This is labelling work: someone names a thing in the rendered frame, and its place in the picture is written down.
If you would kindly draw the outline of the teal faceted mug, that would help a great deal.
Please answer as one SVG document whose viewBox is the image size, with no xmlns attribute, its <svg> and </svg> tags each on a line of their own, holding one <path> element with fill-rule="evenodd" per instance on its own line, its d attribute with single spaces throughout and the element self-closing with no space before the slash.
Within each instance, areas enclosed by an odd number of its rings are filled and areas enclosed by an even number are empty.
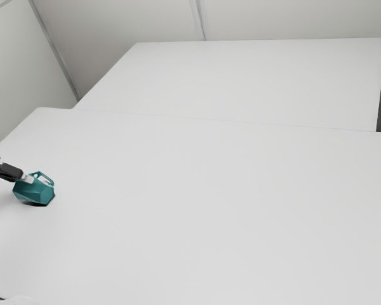
<svg viewBox="0 0 381 305">
<path fill-rule="evenodd" d="M 43 172 L 24 175 L 15 182 L 12 192 L 18 200 L 47 206 L 55 197 L 55 183 Z"/>
</svg>

